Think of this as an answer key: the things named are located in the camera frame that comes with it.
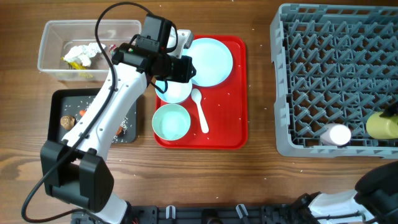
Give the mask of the yellow plastic cup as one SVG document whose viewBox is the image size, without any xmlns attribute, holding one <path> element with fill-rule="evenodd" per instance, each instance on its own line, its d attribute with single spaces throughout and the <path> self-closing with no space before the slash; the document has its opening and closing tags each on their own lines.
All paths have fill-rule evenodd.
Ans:
<svg viewBox="0 0 398 224">
<path fill-rule="evenodd" d="M 366 131 L 374 139 L 397 139 L 397 115 L 382 117 L 375 112 L 366 121 Z"/>
</svg>

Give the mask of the brown food ball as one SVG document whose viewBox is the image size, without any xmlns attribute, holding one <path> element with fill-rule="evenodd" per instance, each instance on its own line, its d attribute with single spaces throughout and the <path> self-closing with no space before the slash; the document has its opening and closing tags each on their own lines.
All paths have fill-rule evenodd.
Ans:
<svg viewBox="0 0 398 224">
<path fill-rule="evenodd" d="M 60 119 L 60 124 L 63 129 L 70 131 L 75 125 L 76 119 L 72 115 L 62 116 Z"/>
</svg>

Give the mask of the orange carrot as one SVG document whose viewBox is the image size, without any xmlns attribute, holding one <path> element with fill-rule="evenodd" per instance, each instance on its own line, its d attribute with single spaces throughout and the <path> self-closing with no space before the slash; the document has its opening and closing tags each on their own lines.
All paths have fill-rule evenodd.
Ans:
<svg viewBox="0 0 398 224">
<path fill-rule="evenodd" d="M 79 114 L 80 114 L 81 117 L 83 117 L 83 116 L 85 115 L 85 113 L 86 113 L 86 110 L 80 110 L 80 111 L 79 111 Z M 123 127 L 120 126 L 119 129 L 118 129 L 117 132 L 116 132 L 116 136 L 121 135 L 121 133 L 122 133 L 123 131 L 124 131 Z"/>
</svg>

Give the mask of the white tissue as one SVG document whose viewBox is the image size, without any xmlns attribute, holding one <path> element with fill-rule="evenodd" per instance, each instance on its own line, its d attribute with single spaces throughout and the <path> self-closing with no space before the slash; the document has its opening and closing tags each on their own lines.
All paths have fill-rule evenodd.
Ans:
<svg viewBox="0 0 398 224">
<path fill-rule="evenodd" d="M 97 43 L 88 45 L 77 45 L 72 47 L 69 52 L 62 57 L 62 60 L 76 70 L 84 70 L 91 66 L 91 59 L 101 53 Z"/>
</svg>

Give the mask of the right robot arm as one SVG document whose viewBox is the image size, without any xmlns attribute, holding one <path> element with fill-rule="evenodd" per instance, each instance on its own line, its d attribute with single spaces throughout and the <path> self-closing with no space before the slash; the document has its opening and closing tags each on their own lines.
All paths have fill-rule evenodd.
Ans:
<svg viewBox="0 0 398 224">
<path fill-rule="evenodd" d="M 397 137 L 397 101 L 372 114 L 366 129 L 376 139 Z M 322 143 L 342 146 L 351 132 L 342 124 L 328 124 L 320 138 Z M 304 194 L 289 208 L 289 223 L 397 223 L 397 161 L 369 171 L 354 190 Z"/>
</svg>

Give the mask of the mint green bowl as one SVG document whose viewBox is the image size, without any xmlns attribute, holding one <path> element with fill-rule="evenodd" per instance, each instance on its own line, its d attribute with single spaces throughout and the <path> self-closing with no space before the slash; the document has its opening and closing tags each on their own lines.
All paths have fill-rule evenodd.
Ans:
<svg viewBox="0 0 398 224">
<path fill-rule="evenodd" d="M 152 117 L 152 129 L 155 135 L 165 141 L 181 139 L 188 133 L 190 126 L 189 112 L 178 104 L 163 105 Z"/>
</svg>

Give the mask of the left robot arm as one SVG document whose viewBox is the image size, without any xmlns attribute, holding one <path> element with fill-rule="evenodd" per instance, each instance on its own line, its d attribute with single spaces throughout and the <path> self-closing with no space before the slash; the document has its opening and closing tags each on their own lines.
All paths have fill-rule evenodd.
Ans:
<svg viewBox="0 0 398 224">
<path fill-rule="evenodd" d="M 106 158 L 125 115 L 153 79 L 188 82 L 196 73 L 183 55 L 193 34 L 148 14 L 144 28 L 106 57 L 109 73 L 85 115 L 60 142 L 41 149 L 41 184 L 47 195 L 76 206 L 102 223 L 124 223 L 130 204 L 113 191 Z"/>
</svg>

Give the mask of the light blue bowl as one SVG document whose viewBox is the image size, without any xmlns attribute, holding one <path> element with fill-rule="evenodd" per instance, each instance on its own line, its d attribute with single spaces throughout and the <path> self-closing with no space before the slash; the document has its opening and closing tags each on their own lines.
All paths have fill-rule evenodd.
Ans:
<svg viewBox="0 0 398 224">
<path fill-rule="evenodd" d="M 167 90 L 161 93 L 158 89 L 155 90 L 157 96 L 166 103 L 178 104 L 185 101 L 191 94 L 192 82 L 179 83 L 167 81 Z"/>
</svg>

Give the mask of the snack wrapper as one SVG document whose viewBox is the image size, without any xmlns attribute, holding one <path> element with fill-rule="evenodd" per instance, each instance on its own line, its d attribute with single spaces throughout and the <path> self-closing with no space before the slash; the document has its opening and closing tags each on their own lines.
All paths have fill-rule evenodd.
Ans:
<svg viewBox="0 0 398 224">
<path fill-rule="evenodd" d="M 117 45 L 113 44 L 113 45 L 109 45 L 108 47 L 109 47 L 110 54 L 113 55 L 114 51 L 117 49 Z"/>
</svg>

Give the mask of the white rice pile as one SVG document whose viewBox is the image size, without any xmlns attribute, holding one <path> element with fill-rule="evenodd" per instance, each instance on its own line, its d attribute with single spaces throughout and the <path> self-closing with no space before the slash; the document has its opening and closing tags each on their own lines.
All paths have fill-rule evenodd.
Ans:
<svg viewBox="0 0 398 224">
<path fill-rule="evenodd" d="M 66 96 L 61 99 L 60 117 L 65 115 L 72 115 L 75 119 L 75 125 L 78 124 L 82 118 L 79 114 L 80 110 L 87 110 L 93 102 L 95 95 L 92 96 Z M 136 121 L 137 112 L 136 104 L 133 104 L 131 109 L 125 115 L 120 126 L 124 131 L 119 136 L 114 136 L 112 144 L 131 143 L 136 139 Z"/>
</svg>

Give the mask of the pink plastic cup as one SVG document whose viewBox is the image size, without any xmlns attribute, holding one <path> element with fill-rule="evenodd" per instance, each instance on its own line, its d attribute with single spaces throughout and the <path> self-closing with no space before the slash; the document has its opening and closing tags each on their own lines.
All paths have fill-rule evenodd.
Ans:
<svg viewBox="0 0 398 224">
<path fill-rule="evenodd" d="M 351 130 L 343 124 L 326 124 L 326 131 L 320 135 L 323 144 L 343 146 L 351 140 Z"/>
</svg>

